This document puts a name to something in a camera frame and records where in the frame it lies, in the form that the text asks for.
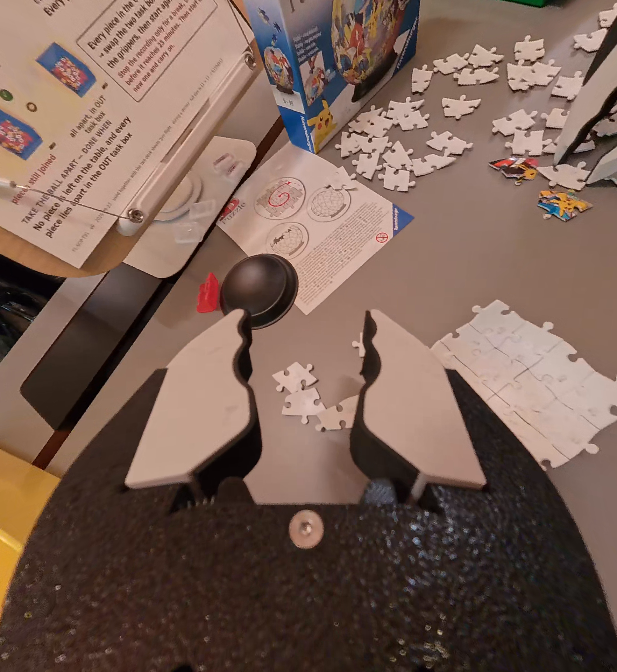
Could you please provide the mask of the printed puzzle instruction leaflet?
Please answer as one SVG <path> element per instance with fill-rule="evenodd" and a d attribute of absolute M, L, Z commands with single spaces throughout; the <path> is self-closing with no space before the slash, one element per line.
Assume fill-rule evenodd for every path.
<path fill-rule="evenodd" d="M 413 219 L 346 168 L 286 143 L 217 224 L 247 256 L 287 260 L 298 276 L 295 304 L 308 315 Z"/>

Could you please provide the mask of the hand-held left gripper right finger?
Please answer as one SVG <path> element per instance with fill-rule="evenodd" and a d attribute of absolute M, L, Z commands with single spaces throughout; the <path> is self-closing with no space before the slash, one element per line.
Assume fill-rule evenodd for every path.
<path fill-rule="evenodd" d="M 362 335 L 355 466 L 397 497 L 421 497 L 428 485 L 483 490 L 487 478 L 439 359 L 378 309 L 366 312 Z"/>

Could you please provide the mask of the red plastic clip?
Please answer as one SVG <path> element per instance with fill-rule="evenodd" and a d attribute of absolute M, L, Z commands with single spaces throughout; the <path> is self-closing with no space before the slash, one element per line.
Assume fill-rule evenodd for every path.
<path fill-rule="evenodd" d="M 196 302 L 198 314 L 209 314 L 219 309 L 220 283 L 214 273 L 209 272 L 203 283 L 200 284 Z"/>

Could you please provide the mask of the pile of white puzzle pieces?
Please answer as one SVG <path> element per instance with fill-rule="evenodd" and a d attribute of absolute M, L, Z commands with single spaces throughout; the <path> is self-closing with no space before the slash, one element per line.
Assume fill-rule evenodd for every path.
<path fill-rule="evenodd" d="M 467 156 L 482 161 L 535 157 L 549 189 L 580 191 L 582 163 L 617 127 L 591 130 L 567 162 L 553 167 L 575 97 L 617 16 L 617 1 L 567 1 L 532 8 L 506 1 L 429 1 L 419 51 L 403 82 L 376 97 L 388 145 L 378 164 L 420 182 Z M 617 121 L 617 103 L 610 115 Z"/>

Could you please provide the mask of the wooden sheet board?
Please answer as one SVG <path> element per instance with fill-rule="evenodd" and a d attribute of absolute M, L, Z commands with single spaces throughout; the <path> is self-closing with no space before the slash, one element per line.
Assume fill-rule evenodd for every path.
<path fill-rule="evenodd" d="M 259 58 L 258 61 L 259 71 L 257 73 L 258 76 L 260 74 L 260 55 L 257 46 L 255 44 L 255 38 L 252 34 L 249 18 L 246 15 L 246 10 L 243 8 L 242 1 L 232 1 L 232 2 L 238 14 L 240 15 L 241 19 L 243 20 L 244 28 L 247 28 L 251 34 L 250 43 L 254 45 L 255 56 Z M 229 116 L 223 122 L 219 130 L 215 132 L 215 135 L 212 137 L 212 139 L 217 136 L 218 132 L 220 132 L 222 127 L 225 126 L 227 122 L 229 122 L 229 120 L 232 118 L 235 110 L 240 105 L 240 103 L 243 102 L 246 94 L 248 94 L 248 91 L 254 87 L 254 82 L 251 84 L 250 88 L 248 88 L 244 96 L 240 99 L 236 108 L 229 114 Z M 132 237 L 122 236 L 116 231 L 116 225 L 114 225 L 113 228 L 101 241 L 99 246 L 95 248 L 94 253 L 88 258 L 84 266 L 80 269 L 64 264 L 60 262 L 58 259 L 50 255 L 47 255 L 46 253 L 42 252 L 37 248 L 34 248 L 32 245 L 29 245 L 23 242 L 22 240 L 19 240 L 16 237 L 8 234 L 0 234 L 0 245 L 1 245 L 0 254 L 32 270 L 40 271 L 49 275 L 64 275 L 68 278 L 96 275 L 99 273 L 111 271 L 115 267 L 119 266 L 121 263 L 125 262 L 125 259 L 127 258 L 128 254 L 136 246 L 137 242 L 139 241 L 143 233 L 154 222 L 154 220 L 145 227 L 143 227 L 136 235 Z"/>

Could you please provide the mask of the partly built white puzzle ball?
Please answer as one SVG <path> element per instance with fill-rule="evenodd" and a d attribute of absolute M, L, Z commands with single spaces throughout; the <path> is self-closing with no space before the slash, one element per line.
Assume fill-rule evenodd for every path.
<path fill-rule="evenodd" d="M 617 421 L 617 375 L 609 378 L 554 332 L 501 300 L 473 306 L 469 322 L 431 351 L 462 376 L 543 468 L 596 454 L 597 434 Z"/>

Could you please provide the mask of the printed instruction sheet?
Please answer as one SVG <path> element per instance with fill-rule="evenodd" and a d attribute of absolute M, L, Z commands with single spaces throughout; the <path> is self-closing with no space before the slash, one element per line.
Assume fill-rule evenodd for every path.
<path fill-rule="evenodd" d="M 0 234 L 82 268 L 250 42 L 232 1 L 0 1 Z"/>

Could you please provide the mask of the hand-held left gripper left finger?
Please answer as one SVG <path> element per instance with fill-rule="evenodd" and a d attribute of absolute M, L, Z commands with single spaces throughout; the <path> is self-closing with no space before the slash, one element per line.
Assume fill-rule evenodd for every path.
<path fill-rule="evenodd" d="M 251 316 L 232 310 L 170 361 L 125 478 L 129 489 L 196 480 L 217 491 L 262 455 L 250 346 Z"/>

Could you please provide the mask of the white clamp rail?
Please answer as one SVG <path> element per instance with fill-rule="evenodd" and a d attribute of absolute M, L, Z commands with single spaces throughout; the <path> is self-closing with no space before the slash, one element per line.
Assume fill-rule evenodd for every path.
<path fill-rule="evenodd" d="M 258 61 L 255 47 L 250 43 L 131 200 L 125 217 L 118 217 L 116 231 L 119 234 L 132 237 L 155 219 L 254 82 L 259 71 Z"/>

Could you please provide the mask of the black dome puzzle stand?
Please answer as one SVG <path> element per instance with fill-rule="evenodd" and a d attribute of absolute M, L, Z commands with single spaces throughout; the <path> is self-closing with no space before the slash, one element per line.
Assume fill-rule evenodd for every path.
<path fill-rule="evenodd" d="M 282 319 L 298 295 L 298 275 L 284 257 L 264 253 L 246 257 L 234 265 L 220 286 L 224 315 L 235 309 L 247 311 L 253 330 Z"/>

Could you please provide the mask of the colourful puzzle piece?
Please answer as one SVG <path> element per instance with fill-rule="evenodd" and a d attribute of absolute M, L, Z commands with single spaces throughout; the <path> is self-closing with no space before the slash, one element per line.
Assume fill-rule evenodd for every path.
<path fill-rule="evenodd" d="M 513 180 L 518 186 L 536 178 L 539 162 L 535 157 L 510 156 L 491 161 L 489 166 L 504 178 Z"/>
<path fill-rule="evenodd" d="M 590 202 L 578 198 L 573 190 L 541 190 L 537 205 L 543 211 L 544 220 L 557 218 L 562 222 L 568 222 L 593 207 Z"/>

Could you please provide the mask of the blue puzzle box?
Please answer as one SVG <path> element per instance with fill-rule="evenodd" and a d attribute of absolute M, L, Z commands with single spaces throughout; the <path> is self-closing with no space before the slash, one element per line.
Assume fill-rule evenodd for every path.
<path fill-rule="evenodd" d="M 245 1 L 292 144 L 318 154 L 414 56 L 420 1 Z"/>

